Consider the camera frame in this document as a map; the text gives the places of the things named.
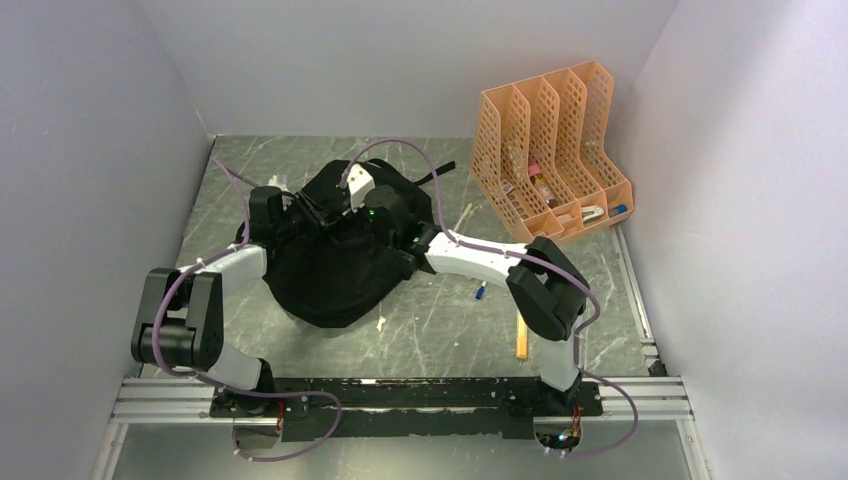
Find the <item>black student backpack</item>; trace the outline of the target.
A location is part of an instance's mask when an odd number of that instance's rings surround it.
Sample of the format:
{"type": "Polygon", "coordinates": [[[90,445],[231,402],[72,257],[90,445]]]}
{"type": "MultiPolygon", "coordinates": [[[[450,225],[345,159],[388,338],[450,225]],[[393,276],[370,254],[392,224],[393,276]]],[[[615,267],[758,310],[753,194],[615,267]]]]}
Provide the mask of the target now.
{"type": "MultiPolygon", "coordinates": [[[[284,311],[319,328],[351,325],[415,273],[403,273],[399,255],[392,251],[368,255],[359,249],[361,221],[350,211],[348,192],[338,186],[347,165],[345,160],[329,162],[297,191],[339,215],[338,222],[317,239],[275,255],[263,276],[284,311]]],[[[375,187],[415,185],[423,190],[434,178],[428,174],[412,181],[377,158],[361,166],[374,178],[375,187]]]]}

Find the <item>yellow highlighter marker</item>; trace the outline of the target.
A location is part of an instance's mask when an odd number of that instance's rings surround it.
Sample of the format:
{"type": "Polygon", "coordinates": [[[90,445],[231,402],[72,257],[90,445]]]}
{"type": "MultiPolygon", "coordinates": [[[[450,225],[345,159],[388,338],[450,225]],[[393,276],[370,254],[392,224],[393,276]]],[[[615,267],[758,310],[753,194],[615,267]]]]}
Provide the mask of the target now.
{"type": "Polygon", "coordinates": [[[517,315],[516,320],[515,356],[519,360],[526,360],[528,358],[528,329],[521,314],[517,315]]]}

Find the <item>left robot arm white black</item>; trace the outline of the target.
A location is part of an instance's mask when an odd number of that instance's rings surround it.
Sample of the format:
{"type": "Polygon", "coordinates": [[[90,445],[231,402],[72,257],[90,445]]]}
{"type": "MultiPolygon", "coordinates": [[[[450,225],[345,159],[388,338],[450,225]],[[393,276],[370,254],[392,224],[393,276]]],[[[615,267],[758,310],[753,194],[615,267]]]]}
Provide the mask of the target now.
{"type": "Polygon", "coordinates": [[[243,206],[246,218],[224,251],[147,274],[130,352],[139,363],[230,390],[249,414],[261,416],[277,400],[273,375],[266,361],[227,342],[224,299],[265,276],[276,254],[317,239],[340,217],[303,192],[275,186],[254,188],[243,206]]]}

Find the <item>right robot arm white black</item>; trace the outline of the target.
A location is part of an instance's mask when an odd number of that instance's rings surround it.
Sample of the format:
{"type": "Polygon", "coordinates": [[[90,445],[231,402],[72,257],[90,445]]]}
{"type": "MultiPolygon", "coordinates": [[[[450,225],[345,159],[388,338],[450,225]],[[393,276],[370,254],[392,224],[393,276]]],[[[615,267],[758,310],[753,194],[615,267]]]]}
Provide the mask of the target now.
{"type": "Polygon", "coordinates": [[[542,406],[562,414],[576,403],[581,373],[574,359],[575,330],[589,289],[551,240],[503,244],[457,235],[414,220],[403,197],[386,185],[352,188],[350,206],[399,255],[403,273],[455,274],[508,290],[526,327],[539,338],[542,406]]]}

